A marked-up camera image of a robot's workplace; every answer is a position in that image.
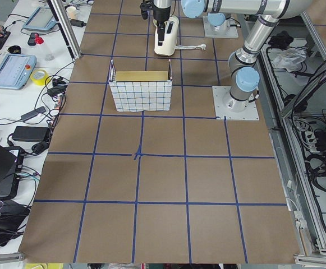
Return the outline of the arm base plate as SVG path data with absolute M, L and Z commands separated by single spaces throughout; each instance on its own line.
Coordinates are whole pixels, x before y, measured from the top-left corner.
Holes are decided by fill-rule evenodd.
M 223 13 L 208 13 L 203 16 L 204 34 L 206 38 L 237 39 L 237 26 L 231 17 Z
M 230 86 L 213 86 L 213 100 L 216 120 L 258 121 L 259 114 L 253 93 L 245 101 L 237 101 L 230 95 Z

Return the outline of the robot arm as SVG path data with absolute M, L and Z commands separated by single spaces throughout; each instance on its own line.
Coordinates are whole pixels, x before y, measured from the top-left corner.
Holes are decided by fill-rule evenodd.
M 210 28 L 214 34 L 222 34 L 227 32 L 231 27 L 231 14 L 225 13 L 208 13 L 207 15 Z
M 312 1 L 182 1 L 185 16 L 199 17 L 202 13 L 236 13 L 257 15 L 253 28 L 243 46 L 233 52 L 228 66 L 232 85 L 223 97 L 224 106 L 233 112 L 242 112 L 257 88 L 260 76 L 253 68 L 257 56 L 273 29 L 281 19 L 292 18 L 303 13 Z

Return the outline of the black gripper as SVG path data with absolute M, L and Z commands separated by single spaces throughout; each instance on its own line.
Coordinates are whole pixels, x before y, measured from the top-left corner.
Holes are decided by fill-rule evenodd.
M 158 26 L 158 45 L 162 46 L 165 35 L 165 22 L 169 19 L 169 8 L 154 8 L 153 17 Z

